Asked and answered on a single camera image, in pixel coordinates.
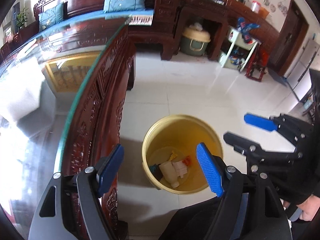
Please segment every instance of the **metal bolt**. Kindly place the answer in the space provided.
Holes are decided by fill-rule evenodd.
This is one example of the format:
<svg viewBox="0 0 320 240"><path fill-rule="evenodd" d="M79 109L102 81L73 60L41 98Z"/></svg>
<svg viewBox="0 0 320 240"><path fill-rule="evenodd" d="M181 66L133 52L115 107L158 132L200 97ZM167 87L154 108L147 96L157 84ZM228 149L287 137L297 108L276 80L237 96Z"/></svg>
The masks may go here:
<svg viewBox="0 0 320 240"><path fill-rule="evenodd" d="M262 172L262 173L260 173L260 177L261 177L262 179L266 179L268 176L267 176L267 174L265 174L264 172Z"/></svg>
<svg viewBox="0 0 320 240"><path fill-rule="evenodd" d="M251 166L251 172L257 172L258 171L258 165L252 165Z"/></svg>
<svg viewBox="0 0 320 240"><path fill-rule="evenodd" d="M254 152L256 150L256 147L254 145L251 145L249 149L251 152Z"/></svg>
<svg viewBox="0 0 320 240"><path fill-rule="evenodd" d="M234 166L228 166L227 171L230 173L234 173L236 171L236 168Z"/></svg>
<svg viewBox="0 0 320 240"><path fill-rule="evenodd" d="M56 172L54 175L53 175L53 178L54 179L58 179L61 177L61 173L60 172Z"/></svg>
<svg viewBox="0 0 320 240"><path fill-rule="evenodd" d="M85 173L91 173L93 171L94 171L94 167L92 167L92 166L86 167L85 170L84 170Z"/></svg>

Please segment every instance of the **blue pillow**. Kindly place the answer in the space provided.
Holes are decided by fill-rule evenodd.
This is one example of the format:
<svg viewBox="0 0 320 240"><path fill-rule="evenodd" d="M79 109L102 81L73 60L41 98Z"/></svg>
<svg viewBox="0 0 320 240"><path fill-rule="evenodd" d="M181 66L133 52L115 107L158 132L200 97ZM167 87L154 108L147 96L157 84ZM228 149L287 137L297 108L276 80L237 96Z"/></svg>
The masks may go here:
<svg viewBox="0 0 320 240"><path fill-rule="evenodd" d="M118 12L118 11L144 11L145 0L104 0L103 11L108 12Z"/></svg>
<svg viewBox="0 0 320 240"><path fill-rule="evenodd" d="M39 14L39 32L63 21L63 3Z"/></svg>

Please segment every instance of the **yellow trash bin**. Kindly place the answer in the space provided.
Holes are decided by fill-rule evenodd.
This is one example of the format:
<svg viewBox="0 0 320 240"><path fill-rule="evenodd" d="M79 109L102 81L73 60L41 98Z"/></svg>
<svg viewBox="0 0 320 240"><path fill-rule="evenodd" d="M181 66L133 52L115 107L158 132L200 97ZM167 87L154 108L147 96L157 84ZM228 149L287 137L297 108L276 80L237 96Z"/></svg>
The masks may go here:
<svg viewBox="0 0 320 240"><path fill-rule="evenodd" d="M196 158L196 147L204 142L211 154L223 157L222 146L215 131L205 122L188 115L170 115L160 119L147 132L142 144L142 166L149 181L157 189L187 195L208 187ZM179 187L172 189L164 178L158 181L149 166L166 162L172 151L178 155L174 161L190 156L188 173L178 178Z"/></svg>

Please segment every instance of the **beige lid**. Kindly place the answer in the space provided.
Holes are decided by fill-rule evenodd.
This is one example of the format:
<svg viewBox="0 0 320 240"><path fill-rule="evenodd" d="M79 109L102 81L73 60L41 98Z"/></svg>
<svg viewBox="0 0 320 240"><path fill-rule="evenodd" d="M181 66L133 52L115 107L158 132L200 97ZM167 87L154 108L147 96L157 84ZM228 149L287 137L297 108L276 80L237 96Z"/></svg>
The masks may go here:
<svg viewBox="0 0 320 240"><path fill-rule="evenodd" d="M190 27L186 27L182 35L188 39L200 41L200 42L210 42L210 33L207 31L197 31Z"/></svg>

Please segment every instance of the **green plant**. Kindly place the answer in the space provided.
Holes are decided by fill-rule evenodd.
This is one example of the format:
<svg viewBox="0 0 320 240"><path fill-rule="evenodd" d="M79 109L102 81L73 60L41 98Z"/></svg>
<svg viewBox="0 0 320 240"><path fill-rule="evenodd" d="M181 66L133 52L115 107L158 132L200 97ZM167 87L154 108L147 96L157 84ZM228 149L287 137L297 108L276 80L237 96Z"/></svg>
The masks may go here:
<svg viewBox="0 0 320 240"><path fill-rule="evenodd" d="M26 13L26 10L25 8L18 13L17 15L17 27L19 29L23 28L24 27L24 23L26 23L28 21L27 19L27 13Z"/></svg>

